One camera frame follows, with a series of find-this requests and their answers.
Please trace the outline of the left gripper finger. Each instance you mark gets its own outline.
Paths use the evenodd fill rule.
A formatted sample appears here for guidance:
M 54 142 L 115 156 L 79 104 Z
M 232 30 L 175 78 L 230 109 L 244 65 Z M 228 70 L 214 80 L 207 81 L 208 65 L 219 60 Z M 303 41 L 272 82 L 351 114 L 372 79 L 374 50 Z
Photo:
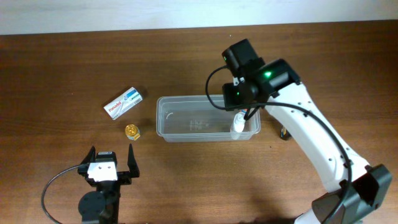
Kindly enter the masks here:
M 140 177 L 140 170 L 138 168 L 136 159 L 134 157 L 134 151 L 133 151 L 132 144 L 129 145 L 129 149 L 128 149 L 127 166 L 129 168 L 131 178 Z
M 92 146 L 91 149 L 89 150 L 88 154 L 82 160 L 81 164 L 89 164 L 91 162 L 94 162 L 95 161 L 95 153 L 96 153 L 96 149 L 94 146 Z

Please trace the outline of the white Calamine lotion bottle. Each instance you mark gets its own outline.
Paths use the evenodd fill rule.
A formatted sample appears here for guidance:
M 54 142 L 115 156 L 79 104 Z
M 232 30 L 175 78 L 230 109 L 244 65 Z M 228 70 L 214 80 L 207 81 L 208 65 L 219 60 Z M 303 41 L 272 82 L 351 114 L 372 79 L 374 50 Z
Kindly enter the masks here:
M 233 140 L 238 140 L 241 133 L 244 130 L 245 122 L 246 120 L 244 119 L 245 113 L 244 112 L 238 112 L 235 114 L 233 123 L 230 127 L 230 134 L 231 138 Z

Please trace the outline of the dark bottle white cap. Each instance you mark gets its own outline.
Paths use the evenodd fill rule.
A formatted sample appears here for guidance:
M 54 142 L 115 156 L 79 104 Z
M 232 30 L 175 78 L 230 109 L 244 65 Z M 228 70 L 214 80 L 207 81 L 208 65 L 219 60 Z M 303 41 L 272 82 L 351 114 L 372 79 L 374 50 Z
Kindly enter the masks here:
M 282 126 L 282 128 L 280 130 L 280 138 L 284 141 L 288 141 L 291 137 L 292 136 L 289 133 L 289 131 L 287 130 L 287 128 L 285 126 Z

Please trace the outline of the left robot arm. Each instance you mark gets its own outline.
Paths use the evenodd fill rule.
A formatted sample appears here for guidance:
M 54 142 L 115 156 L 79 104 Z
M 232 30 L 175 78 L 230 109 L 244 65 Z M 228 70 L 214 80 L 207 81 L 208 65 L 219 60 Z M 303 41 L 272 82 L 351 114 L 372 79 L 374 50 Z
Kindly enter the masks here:
M 129 170 L 117 170 L 117 157 L 113 151 L 96 152 L 92 147 L 80 163 L 78 174 L 95 190 L 82 196 L 78 211 L 82 223 L 117 223 L 121 186 L 131 185 L 133 178 L 140 177 L 133 146 L 130 144 L 127 155 Z

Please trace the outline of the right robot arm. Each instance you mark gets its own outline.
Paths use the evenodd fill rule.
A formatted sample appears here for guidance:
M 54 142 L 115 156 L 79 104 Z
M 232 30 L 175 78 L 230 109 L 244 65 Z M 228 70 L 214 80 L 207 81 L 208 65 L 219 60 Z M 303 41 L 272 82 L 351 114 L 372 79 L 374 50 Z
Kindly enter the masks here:
M 225 110 L 264 108 L 301 147 L 327 191 L 295 223 L 357 223 L 380 208 L 392 174 L 382 164 L 371 166 L 342 139 L 284 59 L 265 63 L 247 39 L 222 56 L 234 77 L 223 85 Z

